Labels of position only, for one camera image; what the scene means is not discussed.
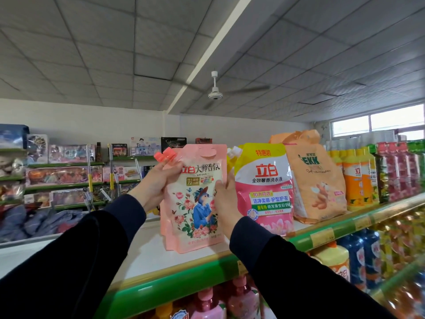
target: blue bottle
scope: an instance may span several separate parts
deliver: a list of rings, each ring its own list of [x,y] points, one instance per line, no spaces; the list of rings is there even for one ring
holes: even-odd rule
[[[376,289],[382,282],[379,233],[375,230],[364,228],[355,232],[354,235],[363,239],[366,264],[366,287],[369,290]]]
[[[350,282],[365,292],[366,268],[363,239],[350,234],[338,239],[337,244],[348,250],[350,256]]]

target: laundry detergent pouch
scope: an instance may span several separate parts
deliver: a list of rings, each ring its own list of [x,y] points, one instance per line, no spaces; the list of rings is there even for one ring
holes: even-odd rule
[[[292,177],[284,145],[244,144],[235,179],[242,215],[274,234],[295,234]]]
[[[277,134],[269,141],[285,145],[294,182],[295,218],[305,224],[347,212],[343,173],[319,141],[316,130]]]
[[[167,250],[185,253],[224,241],[214,208],[215,182],[226,182],[225,144],[187,144],[164,168],[183,162],[165,188],[161,233]]]

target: navy blue cuff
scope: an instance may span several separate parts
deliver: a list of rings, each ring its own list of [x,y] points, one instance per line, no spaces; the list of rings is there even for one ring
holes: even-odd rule
[[[131,195],[122,195],[108,204],[104,210],[114,215],[121,223],[130,246],[135,233],[146,220],[146,213],[141,204]]]
[[[264,246],[273,236],[275,234],[245,216],[236,223],[230,236],[229,247],[231,252],[242,261],[248,272],[251,272]]]

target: ceiling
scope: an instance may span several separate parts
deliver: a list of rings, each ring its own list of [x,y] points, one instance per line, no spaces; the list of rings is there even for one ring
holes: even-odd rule
[[[0,98],[313,122],[424,97],[425,0],[0,0]]]

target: pink pouch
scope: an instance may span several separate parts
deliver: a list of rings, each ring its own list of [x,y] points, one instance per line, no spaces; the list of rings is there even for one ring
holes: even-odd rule
[[[224,241],[215,213],[215,182],[226,182],[225,144],[187,144],[164,168],[177,161],[180,175],[165,188],[161,203],[161,234],[165,248],[186,253]]]

